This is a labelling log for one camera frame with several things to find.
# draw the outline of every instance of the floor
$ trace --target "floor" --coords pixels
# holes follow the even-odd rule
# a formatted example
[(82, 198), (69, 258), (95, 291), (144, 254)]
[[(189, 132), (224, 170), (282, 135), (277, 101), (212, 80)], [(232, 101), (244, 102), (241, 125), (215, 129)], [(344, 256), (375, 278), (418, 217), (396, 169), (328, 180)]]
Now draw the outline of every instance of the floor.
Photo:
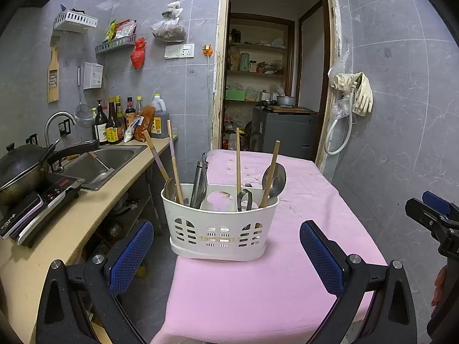
[(121, 296), (125, 312), (147, 343), (164, 323), (176, 258), (170, 247), (166, 225), (161, 235), (155, 235), (145, 256), (147, 276), (134, 278), (129, 289)]

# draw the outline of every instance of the light switch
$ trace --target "light switch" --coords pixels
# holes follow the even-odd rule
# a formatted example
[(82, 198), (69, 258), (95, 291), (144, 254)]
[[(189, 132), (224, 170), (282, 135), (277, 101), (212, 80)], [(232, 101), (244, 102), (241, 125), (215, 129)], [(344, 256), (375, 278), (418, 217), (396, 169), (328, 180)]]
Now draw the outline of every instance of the light switch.
[(180, 45), (179, 58), (193, 58), (195, 56), (195, 45), (194, 44), (182, 44)]
[(181, 45), (167, 45), (166, 51), (164, 52), (165, 59), (178, 58), (180, 54)]

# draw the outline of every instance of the wooden grater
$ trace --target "wooden grater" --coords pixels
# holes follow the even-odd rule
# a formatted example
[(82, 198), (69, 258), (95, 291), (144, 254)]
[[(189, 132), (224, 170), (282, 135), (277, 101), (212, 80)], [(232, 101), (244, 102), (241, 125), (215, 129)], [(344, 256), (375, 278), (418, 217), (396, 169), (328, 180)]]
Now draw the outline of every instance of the wooden grater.
[(48, 66), (48, 103), (59, 99), (59, 63), (57, 47), (51, 50), (51, 62)]

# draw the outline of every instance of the kitchen counter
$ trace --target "kitchen counter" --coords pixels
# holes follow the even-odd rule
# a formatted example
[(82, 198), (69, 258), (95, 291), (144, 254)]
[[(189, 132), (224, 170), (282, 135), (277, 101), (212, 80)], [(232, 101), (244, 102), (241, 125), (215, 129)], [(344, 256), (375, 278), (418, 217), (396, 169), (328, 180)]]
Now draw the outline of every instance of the kitchen counter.
[[(159, 154), (168, 148), (168, 141), (153, 138)], [(146, 143), (131, 140), (126, 145)], [(80, 190), (79, 198), (43, 228), (33, 248), (0, 239), (0, 281), (7, 303), (4, 315), (24, 343), (34, 343), (38, 304), (50, 263), (61, 259), (66, 265), (73, 264), (110, 209), (153, 162), (146, 148), (99, 191)]]

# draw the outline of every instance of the sink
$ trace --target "sink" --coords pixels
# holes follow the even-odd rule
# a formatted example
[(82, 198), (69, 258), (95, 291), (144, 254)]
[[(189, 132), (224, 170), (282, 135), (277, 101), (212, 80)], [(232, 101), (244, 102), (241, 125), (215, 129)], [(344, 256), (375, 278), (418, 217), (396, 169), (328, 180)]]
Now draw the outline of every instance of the sink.
[(84, 178), (83, 189), (99, 190), (110, 178), (140, 154), (146, 146), (103, 146), (94, 151), (99, 160), (113, 171), (107, 171), (102, 164), (89, 154), (82, 154), (65, 165), (64, 175)]

